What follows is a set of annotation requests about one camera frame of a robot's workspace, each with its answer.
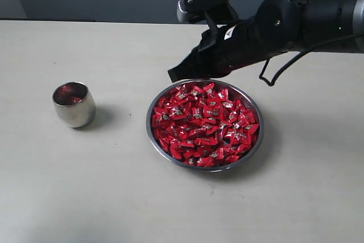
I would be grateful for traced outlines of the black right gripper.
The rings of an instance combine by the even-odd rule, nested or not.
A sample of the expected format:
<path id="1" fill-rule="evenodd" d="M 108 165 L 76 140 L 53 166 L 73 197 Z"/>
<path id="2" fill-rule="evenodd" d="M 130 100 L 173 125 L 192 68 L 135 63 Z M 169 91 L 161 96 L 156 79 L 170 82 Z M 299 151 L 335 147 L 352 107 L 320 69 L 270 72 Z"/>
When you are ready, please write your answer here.
<path id="1" fill-rule="evenodd" d="M 254 18 L 219 27 L 211 20 L 197 51 L 168 70 L 172 82 L 222 78 L 237 69 L 264 61 L 273 52 L 273 39 L 261 33 Z"/>

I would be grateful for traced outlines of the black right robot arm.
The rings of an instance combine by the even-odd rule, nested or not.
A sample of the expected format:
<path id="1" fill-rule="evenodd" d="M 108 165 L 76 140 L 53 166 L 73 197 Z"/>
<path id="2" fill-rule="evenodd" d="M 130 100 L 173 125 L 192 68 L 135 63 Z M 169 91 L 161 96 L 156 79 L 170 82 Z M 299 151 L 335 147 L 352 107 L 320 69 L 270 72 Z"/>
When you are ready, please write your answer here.
<path id="1" fill-rule="evenodd" d="M 168 71 L 173 82 L 211 79 L 296 51 L 363 52 L 363 0 L 264 0 L 238 17 L 229 0 L 179 0 L 183 23 L 206 21 L 199 44 Z"/>

